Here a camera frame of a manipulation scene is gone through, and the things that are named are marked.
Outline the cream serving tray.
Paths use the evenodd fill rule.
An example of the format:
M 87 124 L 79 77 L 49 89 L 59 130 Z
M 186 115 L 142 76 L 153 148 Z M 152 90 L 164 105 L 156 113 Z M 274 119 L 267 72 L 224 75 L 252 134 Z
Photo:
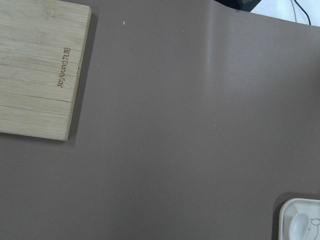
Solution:
M 279 240 L 318 240 L 320 238 L 320 201 L 292 198 L 280 209 Z

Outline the black gripper stand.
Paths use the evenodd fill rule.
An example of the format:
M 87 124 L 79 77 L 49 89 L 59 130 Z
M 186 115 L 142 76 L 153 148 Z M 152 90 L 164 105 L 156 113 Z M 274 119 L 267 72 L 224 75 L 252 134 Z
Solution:
M 252 11 L 260 2 L 261 0 L 215 0 L 216 2 L 235 9 L 241 10 L 245 12 Z

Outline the bamboo cutting board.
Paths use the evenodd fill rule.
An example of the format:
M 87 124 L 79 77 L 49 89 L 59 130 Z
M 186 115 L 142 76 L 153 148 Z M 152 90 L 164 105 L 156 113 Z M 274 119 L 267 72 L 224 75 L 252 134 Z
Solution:
M 63 0 L 0 3 L 0 130 L 66 141 L 92 10 Z

